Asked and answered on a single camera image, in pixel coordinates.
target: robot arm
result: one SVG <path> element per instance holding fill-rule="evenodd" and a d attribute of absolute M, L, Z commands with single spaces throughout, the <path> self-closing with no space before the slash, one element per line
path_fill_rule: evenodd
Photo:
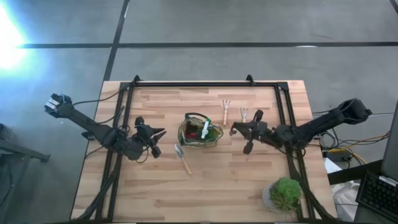
<path fill-rule="evenodd" d="M 342 102 L 336 108 L 328 111 L 327 114 L 299 127 L 281 124 L 276 128 L 268 129 L 267 123 L 261 121 L 263 112 L 257 110 L 252 121 L 248 123 L 235 122 L 229 134 L 235 134 L 235 129 L 237 129 L 248 140 L 243 151 L 245 154 L 251 152 L 253 139 L 278 149 L 287 142 L 291 143 L 296 149 L 303 149 L 316 134 L 323 133 L 342 123 L 362 123 L 367 120 L 370 114 L 372 114 L 372 111 L 367 109 L 361 100 L 352 99 Z"/>
<path fill-rule="evenodd" d="M 135 128 L 137 133 L 127 138 L 125 131 L 105 124 L 99 124 L 76 110 L 69 96 L 53 94 L 44 108 L 45 112 L 53 117 L 69 119 L 87 130 L 82 135 L 88 140 L 96 139 L 105 148 L 121 152 L 130 160 L 139 159 L 141 154 L 148 148 L 151 148 L 154 158 L 158 158 L 161 154 L 156 144 L 166 133 L 164 128 L 151 128 L 149 125 L 144 124 L 142 117 L 136 118 Z"/>

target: keyboard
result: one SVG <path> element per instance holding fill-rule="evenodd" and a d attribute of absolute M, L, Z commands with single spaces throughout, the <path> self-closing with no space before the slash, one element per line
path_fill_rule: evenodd
<path fill-rule="evenodd" d="M 358 204 L 398 223 L 398 185 L 394 186 L 367 173 L 356 196 Z"/>

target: concrete floor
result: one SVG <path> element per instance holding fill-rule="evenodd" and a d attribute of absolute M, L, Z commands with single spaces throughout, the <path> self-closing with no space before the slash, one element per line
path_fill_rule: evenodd
<path fill-rule="evenodd" d="M 112 43 L 123 0 L 0 1 L 23 43 Z M 398 41 L 398 14 L 388 0 L 132 0 L 128 42 Z M 52 93 L 97 99 L 110 49 L 23 49 L 0 68 L 0 123 L 20 145 L 51 154 L 32 161 L 8 223 L 68 220 L 87 141 L 77 125 L 44 113 Z M 374 113 L 398 100 L 398 47 L 119 49 L 110 80 L 305 80 L 313 111 L 360 98 Z M 79 105 L 88 116 L 96 104 Z M 341 125 L 341 139 L 386 133 L 392 116 Z M 354 148 L 368 162 L 386 142 Z"/>

